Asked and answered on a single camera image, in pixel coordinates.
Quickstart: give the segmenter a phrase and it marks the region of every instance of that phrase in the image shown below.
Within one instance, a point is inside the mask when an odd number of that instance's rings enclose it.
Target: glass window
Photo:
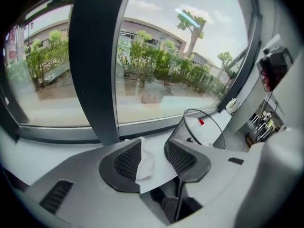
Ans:
[[[28,118],[20,124],[89,125],[69,65],[67,31],[71,9],[71,5],[59,7],[26,25],[18,24],[5,41],[7,79]]]
[[[121,30],[137,36],[118,43],[118,123],[217,106],[248,47],[238,0],[128,0],[123,17]]]

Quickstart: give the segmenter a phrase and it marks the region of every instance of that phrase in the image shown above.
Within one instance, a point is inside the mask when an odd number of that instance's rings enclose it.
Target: air vent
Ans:
[[[57,182],[52,190],[40,202],[41,207],[55,215],[72,186],[73,183],[67,180],[60,180]]]

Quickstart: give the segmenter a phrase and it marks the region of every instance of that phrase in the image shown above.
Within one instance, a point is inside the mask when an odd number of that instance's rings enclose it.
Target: white cloud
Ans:
[[[213,14],[214,16],[216,17],[216,19],[219,21],[219,22],[222,22],[222,23],[229,23],[231,22],[231,18],[227,15],[223,15],[220,11],[218,10],[214,10],[213,11]]]
[[[162,10],[162,7],[158,7],[154,3],[148,3],[143,0],[129,0],[128,6],[134,6],[138,9],[146,10],[146,11]]]
[[[181,4],[179,9],[189,11],[194,16],[203,17],[207,23],[214,24],[214,20],[209,13],[202,9],[200,10],[187,4]]]

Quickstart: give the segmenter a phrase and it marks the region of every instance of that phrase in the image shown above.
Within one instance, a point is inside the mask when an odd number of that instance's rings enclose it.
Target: black cable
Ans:
[[[224,138],[224,147],[223,147],[223,150],[224,150],[224,149],[226,148],[226,140],[225,140],[224,133],[223,133],[222,129],[220,128],[220,126],[218,125],[218,123],[217,123],[217,122],[216,122],[208,113],[205,113],[204,111],[201,111],[201,110],[198,110],[198,109],[189,108],[189,109],[187,109],[186,111],[184,111],[183,120],[184,120],[184,123],[185,123],[185,126],[186,126],[188,132],[189,132],[190,135],[194,138],[194,140],[195,140],[196,142],[198,142],[200,145],[202,145],[201,142],[198,141],[198,139],[197,139],[197,138],[194,136],[194,134],[191,132],[190,128],[188,127],[188,125],[187,125],[187,123],[186,123],[186,112],[189,111],[189,110],[193,110],[193,111],[196,111],[196,112],[204,113],[206,116],[208,116],[208,117],[211,118],[211,120],[218,126],[218,128],[219,128],[220,131],[221,131],[221,134],[223,135],[223,138]]]
[[[272,96],[272,91],[268,93],[268,95],[267,95],[268,99],[267,99],[267,97],[266,97],[267,101],[266,101],[266,100],[264,101],[264,104],[263,104],[263,106],[262,106],[262,110],[261,110],[260,116],[259,116],[258,121],[257,121],[257,127],[256,127],[256,142],[257,142],[257,137],[258,137],[258,128],[260,127],[261,117],[262,117],[262,115],[263,115],[263,112],[265,111],[266,105],[268,104],[268,102],[269,102],[271,96]]]

